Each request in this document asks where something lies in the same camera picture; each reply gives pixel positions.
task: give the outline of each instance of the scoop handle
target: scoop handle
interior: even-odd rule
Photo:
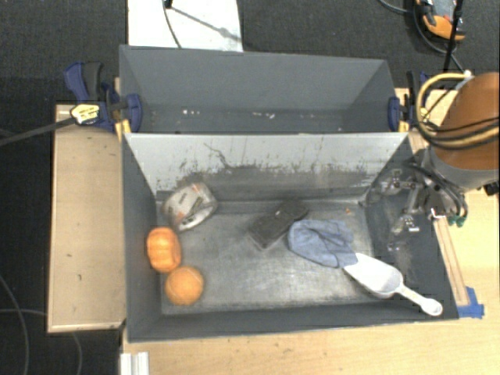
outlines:
[[[430,316],[440,316],[443,313],[443,306],[440,302],[434,300],[433,298],[423,297],[416,291],[406,287],[404,284],[398,287],[396,292],[419,305],[420,308]]]

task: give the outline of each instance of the white plastic piece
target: white plastic piece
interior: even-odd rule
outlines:
[[[149,375],[149,353],[120,354],[120,375]]]
[[[128,0],[128,43],[175,48],[163,0]],[[167,13],[182,48],[243,52],[236,0],[175,0]]]
[[[356,253],[356,257],[358,262],[345,266],[344,271],[378,298],[390,298],[394,293],[399,293],[419,305],[430,316],[440,316],[443,313],[440,302],[423,297],[406,287],[401,272],[393,266],[362,253]]]

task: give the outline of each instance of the cable bundle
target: cable bundle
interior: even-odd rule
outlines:
[[[429,144],[446,150],[465,150],[498,140],[498,116],[448,129],[436,129],[428,120],[431,109],[426,109],[422,104],[427,89],[441,80],[461,81],[469,77],[470,74],[467,73],[441,73],[430,78],[420,88],[415,104],[416,125],[422,137]],[[477,127],[482,124],[483,126],[478,129],[468,130],[471,127]],[[447,132],[456,132],[458,130],[462,130],[463,132],[455,136],[446,136]]]

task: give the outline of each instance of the white paper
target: white paper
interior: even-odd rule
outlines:
[[[129,45],[176,47],[164,1],[128,0]],[[236,0],[174,0],[167,15],[182,48],[243,51]]]

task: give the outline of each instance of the wooden table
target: wooden table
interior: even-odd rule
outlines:
[[[60,107],[58,118],[65,115]],[[117,152],[116,139],[94,128],[56,133],[49,331],[118,327],[125,317],[123,246],[113,222],[119,209]],[[90,193],[92,188],[99,193]],[[482,320],[133,345],[124,337],[123,351],[148,352],[151,375],[498,373],[498,198],[471,191],[466,199],[465,226],[449,228],[448,271],[457,278],[455,296],[463,294],[462,279],[475,289],[485,304]]]

